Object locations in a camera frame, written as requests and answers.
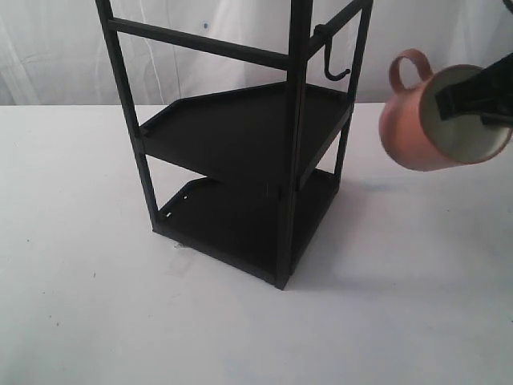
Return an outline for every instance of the mug rim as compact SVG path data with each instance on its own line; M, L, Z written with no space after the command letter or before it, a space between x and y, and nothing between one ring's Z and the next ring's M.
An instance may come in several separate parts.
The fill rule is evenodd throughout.
M444 158L446 158L447 160L449 160L450 162L455 163L455 164L460 164L460 165L480 164L480 163L484 163L484 162L487 162L487 161L495 158L498 154L500 154L504 150L504 148L511 141L511 137L513 136L513 127L508 127L508 126L505 127L505 128L509 129L509 134L507 135L507 138L504 140L504 143L496 151L492 152L490 155L485 156L484 158L479 159L479 160L475 160L475 161L471 161L471 162L462 162L460 160L456 160L452 155L449 155L449 154L445 153L443 150L441 150L440 148L438 148L438 146L433 142L433 140L430 138L430 136L427 135L426 129L424 127L424 122L422 121L421 106L422 106L422 102L426 98L426 89L441 74L444 74L444 73L446 73L448 71L452 71L454 69L459 69L459 68L467 68L467 69L471 68L471 69L477 69L477 70L480 70L480 71L483 70L482 67L475 66L475 65L472 65L472 64L456 64L454 66L449 66L449 67L444 68L443 70L441 70L439 72L434 73L428 80L425 80L424 82L422 82L422 86L421 86L422 87L422 91L421 91L420 100L418 101L418 108L417 108L418 122L420 123L421 129L422 129L422 134L424 134L424 136L426 137L427 141L430 143L430 145L433 147L433 149L440 156L443 156Z

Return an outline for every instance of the lower shelf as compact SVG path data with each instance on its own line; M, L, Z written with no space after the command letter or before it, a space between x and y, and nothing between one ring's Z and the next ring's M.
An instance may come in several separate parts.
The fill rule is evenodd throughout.
M293 267L337 192L333 176L315 170L297 197ZM278 204L203 178L186 184L161 210L156 233L275 283Z

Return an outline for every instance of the shelf tray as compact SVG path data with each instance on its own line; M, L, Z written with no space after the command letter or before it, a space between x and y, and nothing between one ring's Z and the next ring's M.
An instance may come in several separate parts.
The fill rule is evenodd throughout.
M343 92L307 86L301 182L315 169L351 107ZM182 99L141 129L150 156L228 184L260 184L269 191L283 183L285 83Z
M315 170L298 193L291 273L336 191L333 175ZM276 200L245 196L226 184L203 178L186 184L160 210L160 218L156 233L275 284Z

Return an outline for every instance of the mug handle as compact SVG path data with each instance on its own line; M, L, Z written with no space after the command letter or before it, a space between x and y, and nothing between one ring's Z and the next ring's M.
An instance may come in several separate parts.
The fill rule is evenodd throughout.
M399 67L403 59L409 59L416 67L418 75L422 81L429 80L433 76L431 65L427 57L419 50L410 49L403 51L395 60L390 64L388 72L390 85L396 94L406 90L401 80L401 72Z

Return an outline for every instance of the metal frame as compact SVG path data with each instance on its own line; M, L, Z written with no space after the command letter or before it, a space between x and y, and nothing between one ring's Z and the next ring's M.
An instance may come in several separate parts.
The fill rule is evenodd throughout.
M131 95L123 54L119 45L118 33L133 34L147 39L176 44L198 51L209 52L215 55L287 71L284 127L285 146L283 148L282 160L283 169L285 171L278 198L278 246L274 282L276 287L283 289L293 269L291 248L297 190L305 183L304 180L299 180L297 170L303 126L302 115L304 111L308 61L316 52L325 46L349 20L361 11L362 15L358 28L357 43L348 90L349 100L353 103L362 67L373 0L353 0L347 7L322 26L323 33L315 33L313 36L310 36L313 0L291 0L289 52L287 55L115 18L112 13L110 0L95 1L98 7L99 19L103 28L119 97L123 106L123 112L127 122L135 161L139 170L139 177L143 186L151 224L154 230L159 229L161 214L156 204L155 193L147 165L146 152L144 150L143 141L141 140L141 127L139 126L135 113L134 100ZM341 130L342 135L338 145L337 161L333 178L336 189L338 189L340 185L341 168L344 161L352 113L353 107L350 109L349 116L346 116L346 122Z

